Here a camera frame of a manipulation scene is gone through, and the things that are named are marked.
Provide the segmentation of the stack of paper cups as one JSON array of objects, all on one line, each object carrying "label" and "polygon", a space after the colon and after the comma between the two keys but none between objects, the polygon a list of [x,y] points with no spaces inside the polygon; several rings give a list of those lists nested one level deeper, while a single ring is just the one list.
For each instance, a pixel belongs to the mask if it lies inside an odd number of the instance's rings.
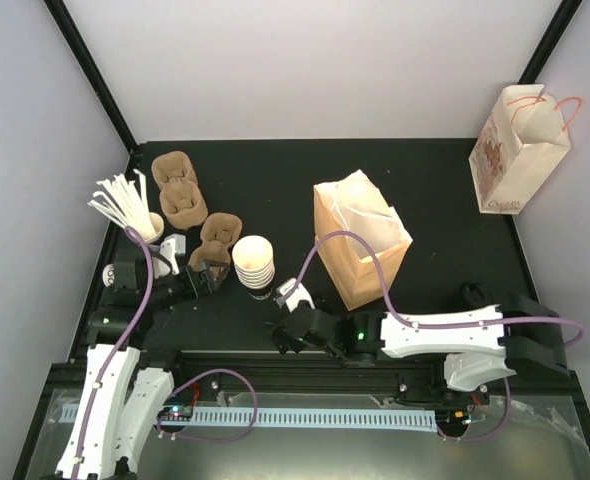
[{"label": "stack of paper cups", "polygon": [[232,261],[240,283],[254,300],[266,300],[273,291],[274,251],[259,235],[240,238],[232,249]]}]

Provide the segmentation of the cup holding white stirrers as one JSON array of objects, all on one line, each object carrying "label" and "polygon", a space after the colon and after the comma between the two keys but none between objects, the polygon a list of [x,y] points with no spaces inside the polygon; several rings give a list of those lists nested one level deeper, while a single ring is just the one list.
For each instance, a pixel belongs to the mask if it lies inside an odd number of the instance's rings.
[{"label": "cup holding white stirrers", "polygon": [[164,232],[163,218],[157,213],[150,212],[149,219],[139,228],[139,232],[146,243],[153,244]]}]

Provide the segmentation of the brown paper bag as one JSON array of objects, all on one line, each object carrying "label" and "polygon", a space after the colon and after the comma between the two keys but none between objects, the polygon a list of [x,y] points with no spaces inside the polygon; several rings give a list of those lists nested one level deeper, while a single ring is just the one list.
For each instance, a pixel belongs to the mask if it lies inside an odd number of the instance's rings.
[{"label": "brown paper bag", "polygon": [[313,186],[319,256],[352,311],[392,286],[413,242],[395,208],[361,170]]}]

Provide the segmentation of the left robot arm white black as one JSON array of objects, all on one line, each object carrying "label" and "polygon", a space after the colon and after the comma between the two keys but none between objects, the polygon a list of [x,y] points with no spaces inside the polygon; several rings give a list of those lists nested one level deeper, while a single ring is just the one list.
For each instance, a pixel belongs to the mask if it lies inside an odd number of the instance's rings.
[{"label": "left robot arm white black", "polygon": [[88,321],[86,375],[55,479],[133,479],[148,429],[166,398],[182,397],[188,372],[176,350],[144,349],[156,314],[215,293],[229,255],[192,254],[181,266],[161,248],[104,270],[105,292]]}]

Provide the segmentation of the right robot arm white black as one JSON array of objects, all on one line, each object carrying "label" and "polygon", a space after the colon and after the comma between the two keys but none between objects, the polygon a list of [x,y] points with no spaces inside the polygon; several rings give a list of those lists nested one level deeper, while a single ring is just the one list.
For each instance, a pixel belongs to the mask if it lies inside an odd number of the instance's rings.
[{"label": "right robot arm white black", "polygon": [[344,367],[444,355],[443,369],[429,379],[432,396],[442,403],[514,375],[530,381],[569,375],[558,315],[521,295],[455,313],[336,316],[316,308],[306,288],[290,279],[278,288],[276,302],[287,314],[269,331],[282,354],[320,350]]}]

